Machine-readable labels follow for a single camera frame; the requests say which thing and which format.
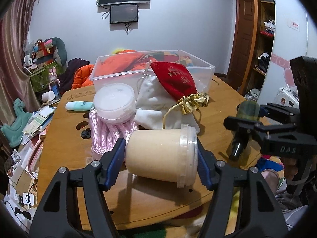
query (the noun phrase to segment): pink bunny toy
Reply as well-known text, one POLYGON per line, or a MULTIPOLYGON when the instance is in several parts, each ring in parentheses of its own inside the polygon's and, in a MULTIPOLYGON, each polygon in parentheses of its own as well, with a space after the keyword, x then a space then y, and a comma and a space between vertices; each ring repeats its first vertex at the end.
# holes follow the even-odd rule
POLYGON ((50 74, 49 74, 49 89, 51 90, 51 83, 53 82, 57 82, 58 83, 58 86, 60 85, 60 81, 59 79, 57 78, 57 73, 56 73, 56 68, 54 67, 53 69, 50 69, 50 74))

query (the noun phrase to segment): bolt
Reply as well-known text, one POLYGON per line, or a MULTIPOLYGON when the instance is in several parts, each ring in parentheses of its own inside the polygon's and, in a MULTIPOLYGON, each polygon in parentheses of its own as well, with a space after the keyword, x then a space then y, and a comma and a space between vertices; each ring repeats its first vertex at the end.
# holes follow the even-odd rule
POLYGON ((64 172, 66 172, 66 167, 63 166, 63 167, 59 168, 58 171, 59 171, 61 174, 63 174, 64 172))
POLYGON ((255 166, 250 167, 250 171, 253 173, 259 172, 259 169, 257 169, 255 166))
POLYGON ((93 167, 97 167, 98 165, 100 165, 100 162, 99 162, 98 160, 95 160, 95 161, 92 161, 92 162, 91 162, 91 165, 92 165, 93 167))
POLYGON ((225 164, 226 163, 224 161, 222 161, 222 160, 219 160, 219 161, 216 162, 216 165, 219 166, 219 167, 224 167, 225 164))

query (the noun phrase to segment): pink curtain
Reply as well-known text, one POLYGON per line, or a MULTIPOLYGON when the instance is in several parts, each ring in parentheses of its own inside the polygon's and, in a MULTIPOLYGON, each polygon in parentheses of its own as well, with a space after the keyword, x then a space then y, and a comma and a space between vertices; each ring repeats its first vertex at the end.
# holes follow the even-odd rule
POLYGON ((0 21, 0 124, 15 121, 13 102, 20 98, 25 110, 39 108, 29 77, 23 72, 23 44, 35 0, 15 0, 0 21))

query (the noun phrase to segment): orange puffer jacket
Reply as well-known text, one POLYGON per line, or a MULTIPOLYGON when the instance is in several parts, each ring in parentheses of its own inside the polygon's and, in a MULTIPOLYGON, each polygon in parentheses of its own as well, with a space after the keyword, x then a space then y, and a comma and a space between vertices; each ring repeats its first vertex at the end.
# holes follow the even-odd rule
MULTIPOLYGON (((96 77, 109 75, 113 73, 120 73, 125 71, 143 70, 146 67, 146 63, 151 60, 156 62, 156 59, 152 55, 145 53, 133 53, 124 54, 128 52, 135 52, 135 50, 124 50, 119 53, 123 53, 121 56, 108 57, 101 66, 98 67, 98 71, 94 73, 96 77)), ((81 67, 75 72, 74 82, 72 89, 91 86, 93 83, 89 79, 89 76, 93 70, 93 65, 89 64, 81 67)))

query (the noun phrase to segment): green plastic toy horse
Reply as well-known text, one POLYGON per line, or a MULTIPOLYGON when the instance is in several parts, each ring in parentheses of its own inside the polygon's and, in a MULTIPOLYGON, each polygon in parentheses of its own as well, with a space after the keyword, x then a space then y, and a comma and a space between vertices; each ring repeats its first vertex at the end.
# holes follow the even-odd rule
POLYGON ((19 98, 17 98, 13 103, 16 120, 11 126, 7 124, 4 124, 3 126, 0 125, 0 129, 7 138, 11 148, 15 148, 21 143, 20 140, 23 135, 22 131, 32 115, 31 113, 24 112, 24 107, 25 104, 19 98))

